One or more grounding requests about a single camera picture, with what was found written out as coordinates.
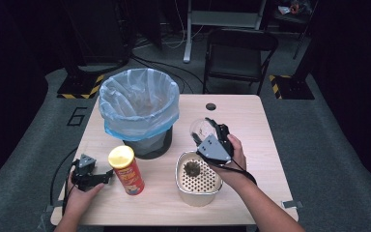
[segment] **blue plastic bag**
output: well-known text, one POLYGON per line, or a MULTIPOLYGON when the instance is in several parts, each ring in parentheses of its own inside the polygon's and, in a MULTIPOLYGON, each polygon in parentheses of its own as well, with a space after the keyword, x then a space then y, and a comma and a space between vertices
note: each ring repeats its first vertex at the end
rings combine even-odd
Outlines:
POLYGON ((125 141, 159 140, 179 119, 179 95, 164 72, 135 69, 110 76, 100 87, 104 129, 125 141))

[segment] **cable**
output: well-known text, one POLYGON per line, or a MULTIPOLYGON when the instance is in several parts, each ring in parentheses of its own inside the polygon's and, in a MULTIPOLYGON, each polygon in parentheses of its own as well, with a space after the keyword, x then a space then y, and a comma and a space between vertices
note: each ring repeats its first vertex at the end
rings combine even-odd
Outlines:
POLYGON ((68 159, 68 157, 73 154, 75 151, 77 150, 77 147, 74 148, 73 150, 71 150, 71 152, 68 153, 67 156, 65 156, 62 161, 59 163, 58 167, 56 168, 56 171, 55 173, 53 174, 53 177, 52 177, 52 182, 50 183, 50 205, 53 206, 53 186, 54 186, 54 183, 55 183, 55 179, 56 179, 56 176, 57 176, 57 173, 59 172, 59 169, 60 167, 63 165, 63 163, 68 159))
POLYGON ((44 214, 41 215, 41 222, 38 225, 38 229, 46 232, 46 225, 44 225, 44 214))
POLYGON ((196 74, 194 74, 194 73, 192 73, 192 72, 190 72, 188 70, 182 69, 180 67, 173 66, 173 65, 168 65, 168 64, 161 63, 161 62, 158 62, 158 61, 147 60, 147 59, 138 57, 138 56, 136 56, 134 54, 131 54, 131 58, 135 58, 135 59, 139 59, 139 60, 144 61, 144 62, 154 63, 154 64, 163 65, 163 66, 167 66, 167 67, 170 67, 170 68, 181 70, 183 72, 189 73, 190 75, 192 75, 193 77, 195 77, 198 81, 200 81, 201 84, 204 84, 203 81, 196 74))
MULTIPOLYGON (((210 5, 209 5, 209 9, 208 9, 208 11, 210 11, 210 9, 211 9, 211 4, 212 4, 212 2, 213 2, 213 0, 210 0, 210 5)), ((198 31, 191 37, 191 39, 193 39, 195 36, 197 36, 197 34, 201 31, 201 29, 203 29, 203 27, 204 27, 204 25, 202 25, 201 27, 200 27, 200 29, 198 29, 198 31)))
POLYGON ((206 157, 204 156, 201 156, 201 158, 208 164, 212 165, 212 166, 215 166, 215 167, 218 167, 218 168, 222 168, 222 169, 225 169, 225 170, 229 170, 229 171, 235 171, 235 172, 238 172, 238 173, 241 173, 243 174, 246 178, 248 178, 250 181, 252 181, 255 186, 258 186, 257 185, 257 180, 255 180, 254 176, 251 175, 251 173, 247 172, 245 169, 243 169, 237 162, 234 161, 234 159, 231 159, 231 161, 233 163, 235 163, 241 170, 239 169, 235 169, 235 168, 232 168, 232 167, 228 167, 228 166, 225 166, 225 165, 219 165, 219 164, 216 164, 212 161, 210 161, 210 159, 207 159, 206 157))
POLYGON ((183 20, 182 20, 182 17, 180 16, 180 12, 179 12, 179 7, 177 6, 177 0, 174 0, 174 3, 176 4, 176 10, 177 10, 177 15, 179 16, 179 20, 180 20, 180 23, 182 24, 182 31, 183 31, 183 38, 182 40, 180 41, 180 43, 176 46, 169 46, 170 48, 177 48, 179 47, 181 44, 183 44, 183 42, 185 41, 185 37, 186 37, 186 32, 185 32, 185 26, 183 24, 183 20))
POLYGON ((65 214, 66 206, 68 204, 68 197, 70 192, 68 193, 68 183, 69 183, 69 175, 71 174, 71 167, 77 165, 77 160, 71 163, 71 166, 69 166, 68 171, 66 172, 66 180, 65 180, 65 190, 64 190, 64 197, 63 197, 63 204, 62 204, 62 215, 65 214))
POLYGON ((174 74, 174 73, 168 71, 167 69, 162 68, 162 67, 160 67, 160 66, 158 66, 158 65, 156 65, 156 64, 153 64, 153 63, 151 63, 150 65, 147 65, 147 64, 145 64, 145 63, 143 63, 143 62, 148 62, 148 61, 145 61, 144 59, 139 58, 139 57, 137 57, 137 56, 135 56, 135 55, 132 55, 132 56, 131 56, 131 59, 137 61, 138 63, 140 63, 140 64, 142 64, 142 65, 144 65, 144 66, 146 66, 146 67, 148 67, 148 68, 156 69, 156 70, 162 71, 162 72, 164 72, 164 73, 170 73, 171 75, 176 76, 177 78, 179 78, 179 79, 183 82, 183 88, 182 88, 181 93, 184 92, 184 89, 185 89, 186 85, 188 86, 188 88, 189 88, 189 90, 191 91, 191 93, 192 93, 192 94, 194 93, 194 91, 192 90, 191 86, 190 86, 190 85, 189 85, 189 84, 188 84, 188 83, 187 83, 183 78, 181 78, 181 77, 179 77, 178 75, 176 75, 176 74, 174 74))
POLYGON ((99 71, 83 71, 83 70, 81 70, 81 71, 84 72, 84 73, 87 73, 87 74, 100 75, 100 74, 110 73, 110 72, 116 71, 127 63, 128 63, 128 60, 125 60, 125 62, 123 62, 122 64, 120 64, 118 66, 113 66, 111 68, 107 68, 107 69, 104 69, 104 70, 99 70, 99 71))
MULTIPOLYGON (((184 41, 184 38, 182 38, 182 40, 179 41, 179 42, 166 42, 164 40, 164 39, 176 38, 176 36, 175 36, 176 34, 174 34, 173 31, 170 31, 170 30, 167 29, 167 24, 169 24, 169 23, 161 23, 160 24, 160 25, 164 25, 164 27, 165 27, 165 30, 164 31, 161 31, 161 40, 164 41, 164 43, 162 43, 162 44, 178 44, 178 43, 182 43, 184 41)), ((137 39, 137 41, 136 41, 136 43, 134 45, 133 50, 139 49, 139 48, 143 48, 143 47, 146 47, 146 46, 150 46, 150 45, 154 45, 154 44, 153 43, 150 43, 146 38, 140 36, 137 39)))

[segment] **small dark object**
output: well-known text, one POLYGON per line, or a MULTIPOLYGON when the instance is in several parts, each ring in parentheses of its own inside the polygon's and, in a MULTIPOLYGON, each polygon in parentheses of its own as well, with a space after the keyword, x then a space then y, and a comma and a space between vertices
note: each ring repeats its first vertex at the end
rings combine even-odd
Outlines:
POLYGON ((206 104, 206 108, 210 111, 213 111, 216 109, 216 105, 214 103, 208 103, 206 104))
POLYGON ((77 185, 82 191, 86 191, 100 183, 108 184, 109 179, 113 176, 113 169, 105 174, 93 175, 92 171, 95 169, 95 164, 95 159, 82 154, 80 159, 76 159, 72 164, 75 166, 75 169, 72 172, 71 183, 77 185))
POLYGON ((196 161, 190 161, 185 165, 185 173, 189 177, 200 175, 200 165, 196 161))

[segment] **trash can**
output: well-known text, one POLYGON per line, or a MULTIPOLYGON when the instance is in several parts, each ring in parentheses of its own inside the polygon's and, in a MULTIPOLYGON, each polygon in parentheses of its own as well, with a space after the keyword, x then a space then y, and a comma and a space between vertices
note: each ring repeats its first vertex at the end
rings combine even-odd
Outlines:
POLYGON ((171 145, 179 96, 177 83, 164 72, 134 69, 110 76, 100 86, 104 130, 122 139, 137 158, 157 158, 171 145))

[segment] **wrist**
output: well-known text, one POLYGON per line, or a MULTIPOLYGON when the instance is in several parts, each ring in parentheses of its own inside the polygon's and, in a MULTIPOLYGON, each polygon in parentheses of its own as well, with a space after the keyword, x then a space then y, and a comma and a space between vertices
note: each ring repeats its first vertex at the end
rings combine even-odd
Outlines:
POLYGON ((235 178, 229 185, 234 191, 240 193, 244 189, 252 189, 252 186, 256 185, 244 175, 240 174, 238 178, 235 178))
POLYGON ((72 212, 72 211, 65 211, 65 214, 63 215, 63 219, 68 220, 68 221, 73 221, 75 223, 79 223, 81 218, 81 214, 72 212))
POLYGON ((54 231, 55 232, 77 231, 78 223, 79 223, 78 216, 74 214, 65 213, 54 231))

